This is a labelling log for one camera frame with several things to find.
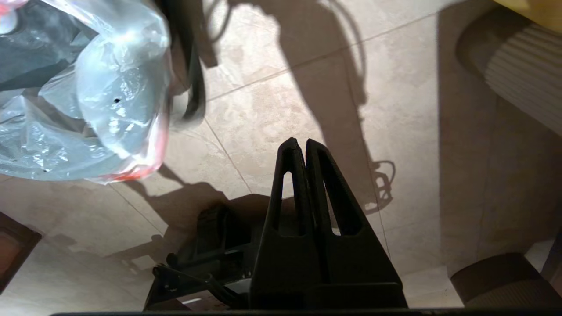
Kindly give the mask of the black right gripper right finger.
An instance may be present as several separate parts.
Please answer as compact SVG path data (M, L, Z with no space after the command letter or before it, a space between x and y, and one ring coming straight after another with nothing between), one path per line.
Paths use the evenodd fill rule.
M331 284L401 280L330 151L309 139L306 170L319 254Z

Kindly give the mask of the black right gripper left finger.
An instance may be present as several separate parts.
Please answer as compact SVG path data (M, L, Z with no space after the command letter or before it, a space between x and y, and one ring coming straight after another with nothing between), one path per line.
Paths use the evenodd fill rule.
M281 232L285 174L291 174L296 232ZM253 275L255 286L314 286L326 282L303 151L297 139L279 146L263 234Z

